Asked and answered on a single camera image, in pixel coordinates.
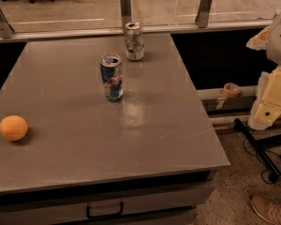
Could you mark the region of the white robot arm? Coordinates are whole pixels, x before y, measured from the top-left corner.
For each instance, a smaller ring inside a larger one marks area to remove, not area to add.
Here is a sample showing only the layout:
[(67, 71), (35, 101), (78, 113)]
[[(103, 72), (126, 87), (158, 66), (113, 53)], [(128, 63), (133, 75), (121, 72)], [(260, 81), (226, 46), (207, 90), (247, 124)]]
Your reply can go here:
[(273, 125), (281, 115), (281, 9), (277, 10), (273, 22), (246, 43), (252, 50), (265, 50), (269, 60), (277, 67), (271, 72), (262, 72), (256, 92), (256, 100), (248, 119), (255, 130), (264, 130)]

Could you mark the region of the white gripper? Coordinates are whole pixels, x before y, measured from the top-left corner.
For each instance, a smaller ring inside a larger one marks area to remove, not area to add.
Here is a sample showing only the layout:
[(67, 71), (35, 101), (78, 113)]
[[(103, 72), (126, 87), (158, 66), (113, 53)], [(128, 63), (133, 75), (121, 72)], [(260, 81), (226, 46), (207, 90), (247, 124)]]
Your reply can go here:
[[(246, 47), (255, 51), (265, 50), (269, 29), (267, 26), (250, 38)], [(271, 73), (261, 72), (256, 97), (252, 107), (255, 120), (264, 126), (271, 126), (281, 115), (281, 65)]]

